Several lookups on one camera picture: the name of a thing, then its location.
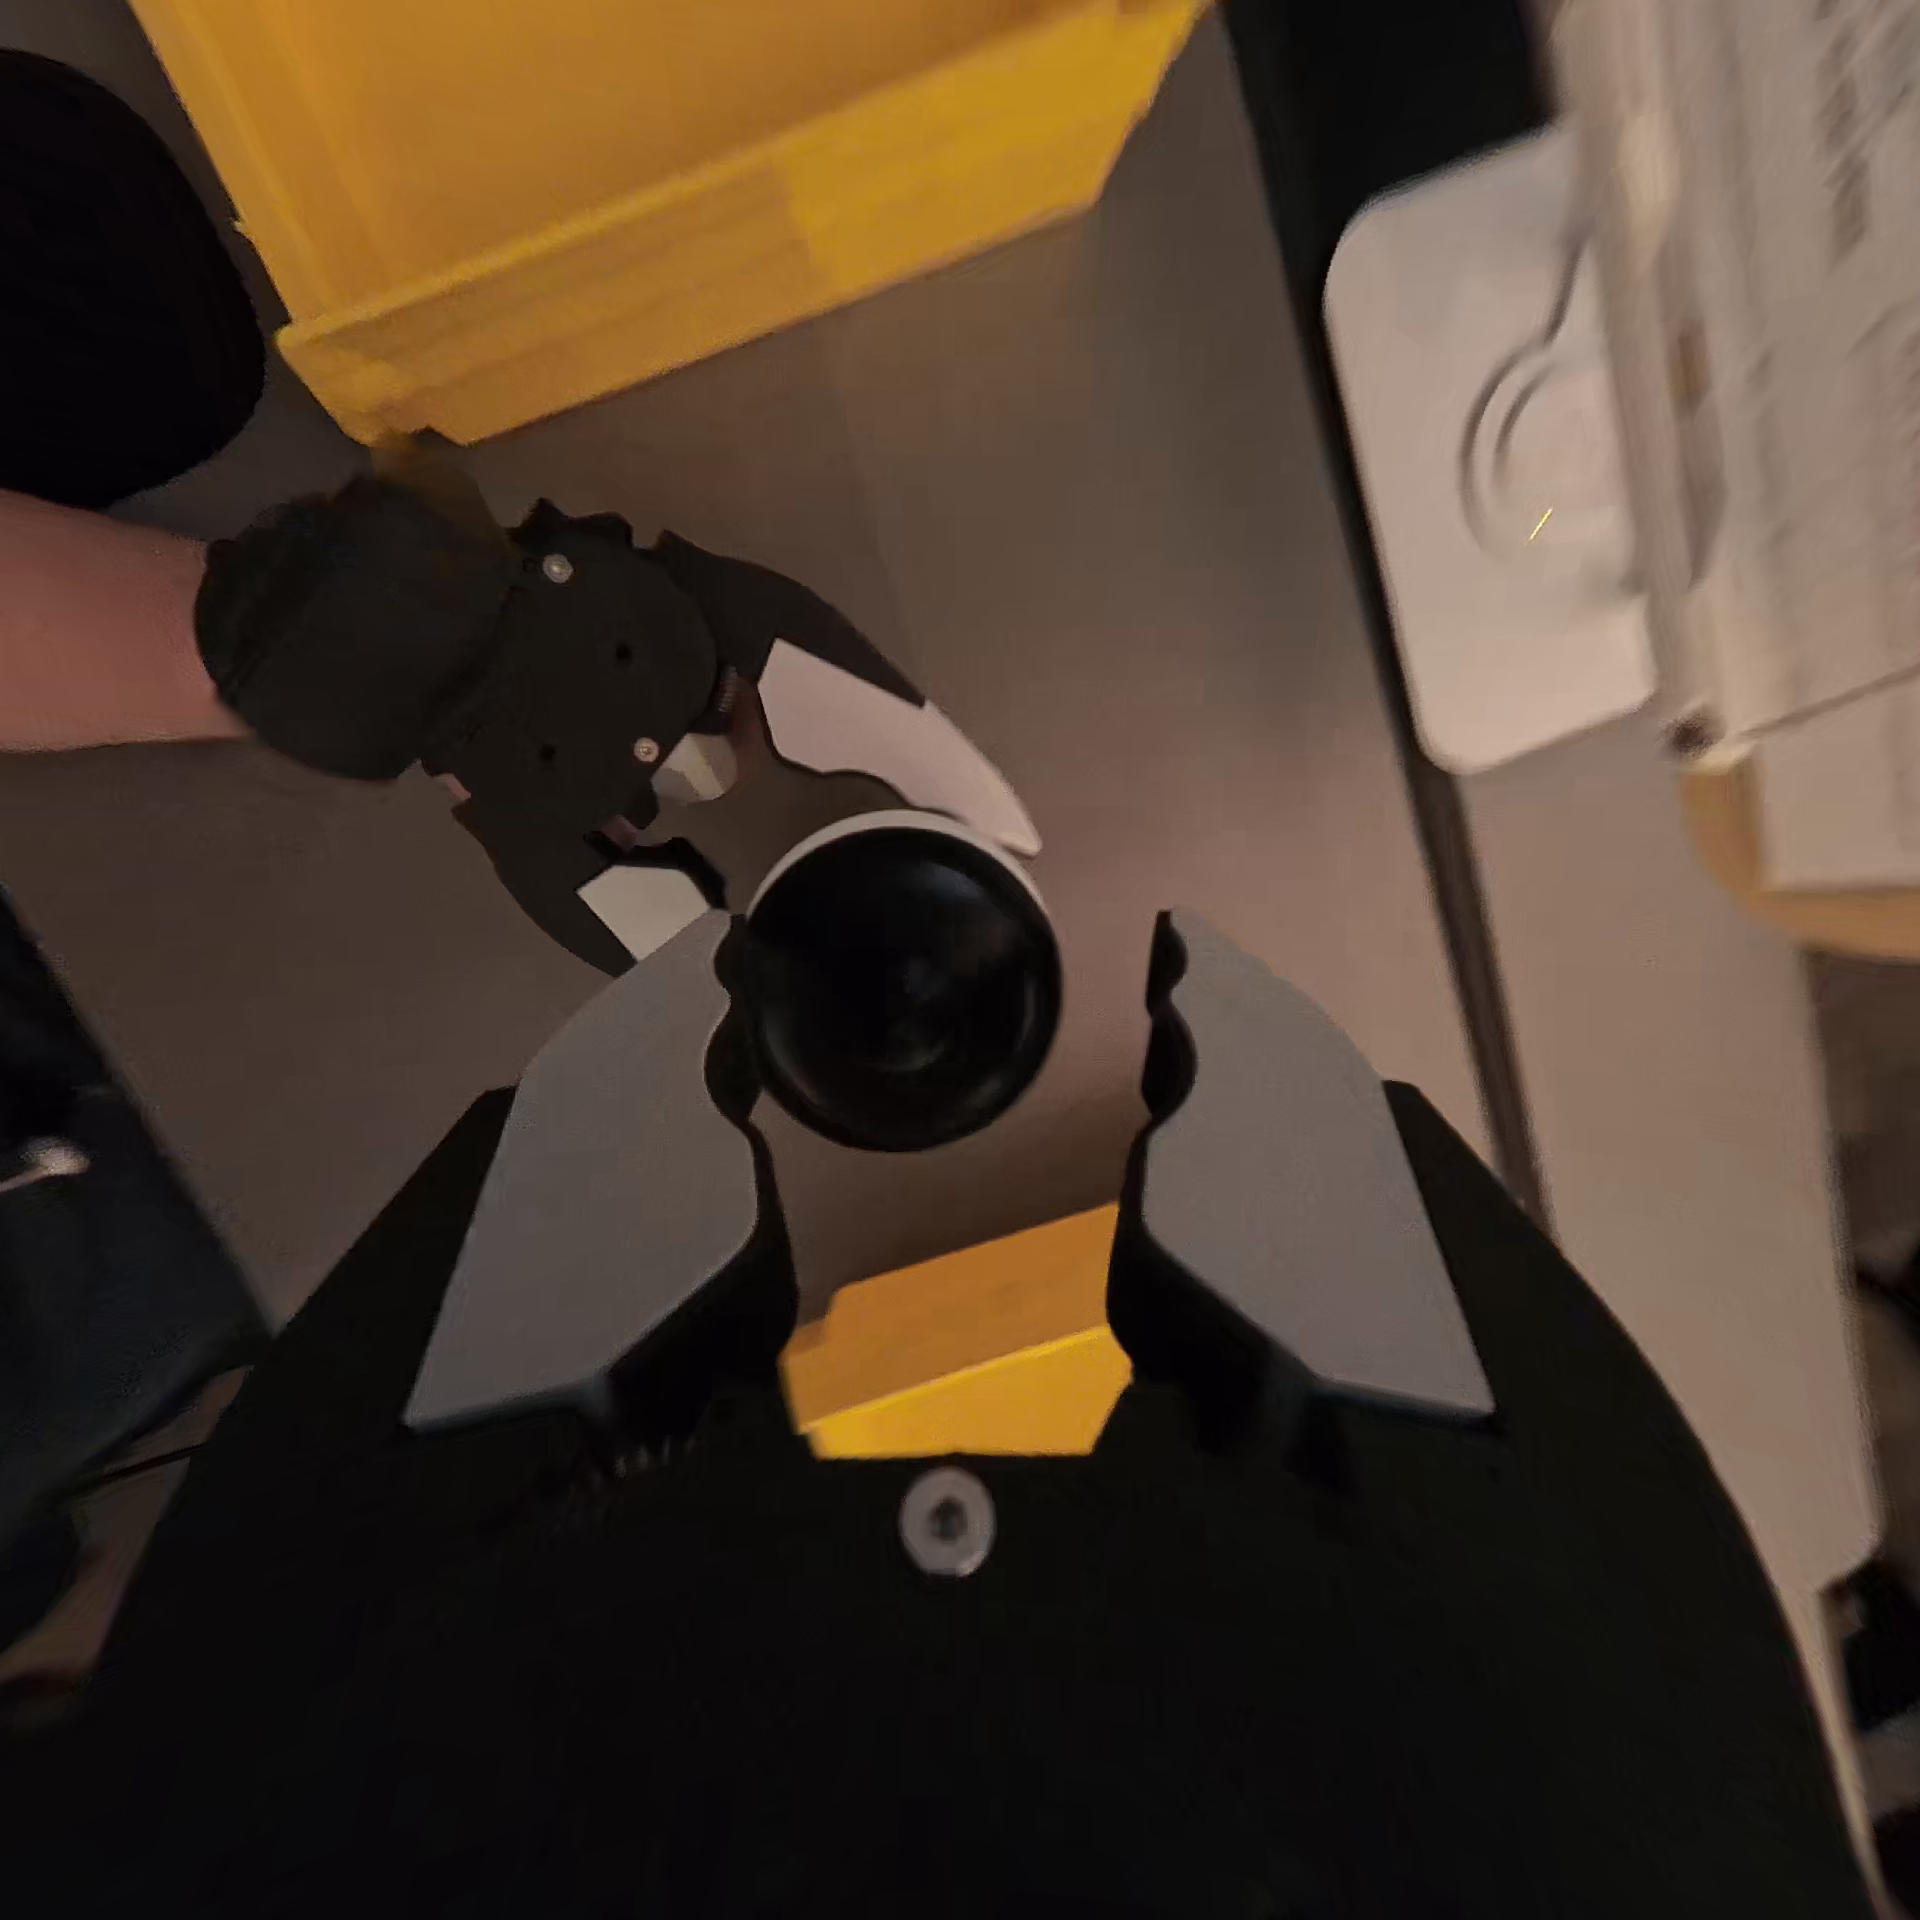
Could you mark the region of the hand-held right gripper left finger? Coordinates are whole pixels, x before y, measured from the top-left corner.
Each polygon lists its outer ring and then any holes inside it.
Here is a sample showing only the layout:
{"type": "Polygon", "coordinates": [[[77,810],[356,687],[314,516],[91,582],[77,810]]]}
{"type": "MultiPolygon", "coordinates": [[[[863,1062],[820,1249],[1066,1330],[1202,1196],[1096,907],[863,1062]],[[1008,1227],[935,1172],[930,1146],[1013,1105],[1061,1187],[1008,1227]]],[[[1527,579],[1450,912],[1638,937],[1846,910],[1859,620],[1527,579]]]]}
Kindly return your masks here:
{"type": "Polygon", "coordinates": [[[747,1026],[743,927],[675,932],[522,1076],[403,1419],[570,1412],[632,1450],[778,1385],[799,1311],[747,1026]]]}

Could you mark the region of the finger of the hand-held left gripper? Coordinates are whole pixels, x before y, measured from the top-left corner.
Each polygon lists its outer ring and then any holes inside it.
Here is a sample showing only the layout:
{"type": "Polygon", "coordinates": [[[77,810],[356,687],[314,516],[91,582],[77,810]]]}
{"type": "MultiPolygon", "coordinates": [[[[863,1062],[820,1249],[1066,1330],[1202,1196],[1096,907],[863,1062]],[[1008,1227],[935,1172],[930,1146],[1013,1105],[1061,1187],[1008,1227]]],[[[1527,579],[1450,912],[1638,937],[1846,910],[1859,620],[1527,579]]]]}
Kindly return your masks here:
{"type": "Polygon", "coordinates": [[[579,889],[588,964],[642,964],[723,907],[684,868],[616,863],[579,889]]]}
{"type": "Polygon", "coordinates": [[[747,719],[686,734],[653,768],[653,792],[693,808],[781,766],[804,778],[883,786],[901,808],[939,814],[1013,858],[1038,858],[1039,830],[994,761],[916,691],[893,691],[774,639],[747,719]]]}

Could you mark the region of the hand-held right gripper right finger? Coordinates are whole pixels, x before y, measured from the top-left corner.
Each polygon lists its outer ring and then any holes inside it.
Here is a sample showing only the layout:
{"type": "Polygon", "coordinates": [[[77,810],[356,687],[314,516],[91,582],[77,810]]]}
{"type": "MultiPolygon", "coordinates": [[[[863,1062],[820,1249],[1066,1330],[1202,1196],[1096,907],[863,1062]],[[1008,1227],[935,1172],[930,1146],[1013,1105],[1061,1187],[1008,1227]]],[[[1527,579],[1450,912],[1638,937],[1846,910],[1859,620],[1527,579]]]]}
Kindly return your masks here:
{"type": "Polygon", "coordinates": [[[1183,910],[1144,982],[1144,1128],[1119,1192],[1108,1324],[1207,1450],[1319,1406],[1454,1430],[1498,1415],[1386,1081],[1266,963],[1183,910]]]}

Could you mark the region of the white plastic bottle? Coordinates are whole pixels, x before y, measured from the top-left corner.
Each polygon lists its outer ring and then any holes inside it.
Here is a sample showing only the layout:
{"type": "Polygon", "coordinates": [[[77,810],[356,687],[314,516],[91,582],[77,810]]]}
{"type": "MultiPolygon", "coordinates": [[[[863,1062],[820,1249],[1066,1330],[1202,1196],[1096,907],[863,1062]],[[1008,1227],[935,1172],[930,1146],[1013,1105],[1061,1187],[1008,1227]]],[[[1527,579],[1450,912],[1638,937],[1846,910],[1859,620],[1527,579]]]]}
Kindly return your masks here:
{"type": "Polygon", "coordinates": [[[859,942],[1054,931],[1021,855],[920,808],[859,812],[803,838],[738,920],[754,932],[815,927],[859,942]]]}

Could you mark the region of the black bottle lid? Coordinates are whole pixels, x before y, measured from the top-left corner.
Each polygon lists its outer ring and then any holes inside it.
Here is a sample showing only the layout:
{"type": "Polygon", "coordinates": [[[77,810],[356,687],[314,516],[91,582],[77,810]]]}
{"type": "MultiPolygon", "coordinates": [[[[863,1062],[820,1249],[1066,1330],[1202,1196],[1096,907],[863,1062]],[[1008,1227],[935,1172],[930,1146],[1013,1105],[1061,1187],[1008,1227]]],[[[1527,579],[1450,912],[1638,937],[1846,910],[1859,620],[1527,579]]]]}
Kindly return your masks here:
{"type": "Polygon", "coordinates": [[[1055,931],[926,944],[743,927],[736,954],[763,1092],[812,1134],[876,1155],[994,1128],[1046,1065],[1066,1009],[1055,931]]]}

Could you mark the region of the yellow plastic bin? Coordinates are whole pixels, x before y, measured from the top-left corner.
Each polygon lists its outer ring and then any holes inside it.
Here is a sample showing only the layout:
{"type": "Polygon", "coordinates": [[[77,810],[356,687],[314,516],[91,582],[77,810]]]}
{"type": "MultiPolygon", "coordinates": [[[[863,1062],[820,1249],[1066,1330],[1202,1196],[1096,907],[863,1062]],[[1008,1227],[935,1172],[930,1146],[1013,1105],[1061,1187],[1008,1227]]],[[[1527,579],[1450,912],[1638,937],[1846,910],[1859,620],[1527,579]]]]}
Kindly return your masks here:
{"type": "Polygon", "coordinates": [[[1096,202],[1205,4],[133,3],[364,447],[470,447],[1096,202]]]}
{"type": "Polygon", "coordinates": [[[783,1348],[815,1459],[1085,1456],[1133,1366],[1108,1326],[1117,1207],[842,1287],[783,1348]]]}

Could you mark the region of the person's left forearm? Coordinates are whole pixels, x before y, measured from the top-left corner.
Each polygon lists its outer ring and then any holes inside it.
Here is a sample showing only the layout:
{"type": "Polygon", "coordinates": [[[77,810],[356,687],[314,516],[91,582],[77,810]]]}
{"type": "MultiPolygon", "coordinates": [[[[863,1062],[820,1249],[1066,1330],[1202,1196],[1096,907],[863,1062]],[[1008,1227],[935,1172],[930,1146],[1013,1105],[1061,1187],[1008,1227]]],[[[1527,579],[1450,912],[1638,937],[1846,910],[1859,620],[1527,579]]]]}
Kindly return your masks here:
{"type": "Polygon", "coordinates": [[[246,737],[195,633],[204,543],[3,495],[3,755],[246,737]]]}

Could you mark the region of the dark printed cloth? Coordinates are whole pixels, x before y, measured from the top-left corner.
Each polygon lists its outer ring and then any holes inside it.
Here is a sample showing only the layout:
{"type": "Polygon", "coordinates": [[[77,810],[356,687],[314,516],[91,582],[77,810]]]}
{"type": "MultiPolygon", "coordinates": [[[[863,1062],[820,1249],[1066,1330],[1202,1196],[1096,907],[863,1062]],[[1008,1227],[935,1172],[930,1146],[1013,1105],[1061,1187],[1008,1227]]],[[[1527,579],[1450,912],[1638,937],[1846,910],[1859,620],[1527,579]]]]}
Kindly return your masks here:
{"type": "Polygon", "coordinates": [[[3,904],[3,1649],[82,1561],[79,1502],[254,1361],[268,1324],[3,904]]]}

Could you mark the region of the white stand base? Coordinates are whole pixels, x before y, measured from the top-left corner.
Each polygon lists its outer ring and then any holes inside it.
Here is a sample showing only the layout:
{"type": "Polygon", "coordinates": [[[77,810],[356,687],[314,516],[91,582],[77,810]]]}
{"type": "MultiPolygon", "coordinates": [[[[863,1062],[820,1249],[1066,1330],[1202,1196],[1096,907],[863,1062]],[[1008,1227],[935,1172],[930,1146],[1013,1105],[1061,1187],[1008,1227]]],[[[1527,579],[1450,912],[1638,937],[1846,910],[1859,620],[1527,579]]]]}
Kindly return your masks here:
{"type": "Polygon", "coordinates": [[[1578,135],[1363,208],[1323,322],[1427,758],[1478,776],[1656,683],[1578,135]]]}

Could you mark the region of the printed instruction sheet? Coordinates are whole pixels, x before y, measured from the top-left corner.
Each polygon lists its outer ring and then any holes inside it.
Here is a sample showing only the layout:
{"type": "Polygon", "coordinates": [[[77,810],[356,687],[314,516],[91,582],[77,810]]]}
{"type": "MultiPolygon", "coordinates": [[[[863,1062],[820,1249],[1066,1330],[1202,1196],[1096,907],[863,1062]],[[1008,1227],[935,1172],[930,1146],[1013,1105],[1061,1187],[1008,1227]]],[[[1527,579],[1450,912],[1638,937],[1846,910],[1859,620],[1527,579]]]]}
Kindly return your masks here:
{"type": "Polygon", "coordinates": [[[1778,892],[1917,876],[1917,4],[1551,4],[1654,704],[1778,892]]]}

